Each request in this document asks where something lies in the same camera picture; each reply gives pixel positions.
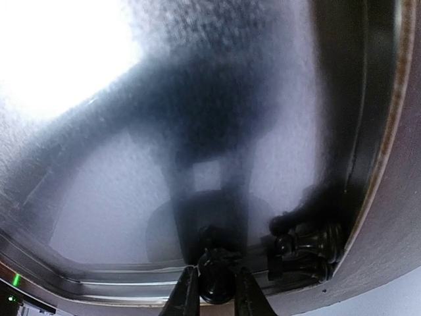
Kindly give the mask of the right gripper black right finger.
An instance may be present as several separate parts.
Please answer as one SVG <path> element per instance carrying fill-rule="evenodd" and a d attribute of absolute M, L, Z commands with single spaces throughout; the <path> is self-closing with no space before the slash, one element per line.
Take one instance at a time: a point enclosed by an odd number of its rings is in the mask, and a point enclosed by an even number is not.
<path fill-rule="evenodd" d="M 275 311 L 247 267 L 239 268 L 235 277 L 235 287 L 235 316 L 275 316 Z"/>

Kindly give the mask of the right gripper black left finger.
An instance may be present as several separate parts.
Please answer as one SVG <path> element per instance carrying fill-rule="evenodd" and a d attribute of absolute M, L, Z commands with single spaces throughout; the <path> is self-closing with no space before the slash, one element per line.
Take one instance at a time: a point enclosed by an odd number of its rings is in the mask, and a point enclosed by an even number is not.
<path fill-rule="evenodd" d="M 179 277 L 160 316 L 200 315 L 199 274 L 197 267 L 187 266 Z"/>

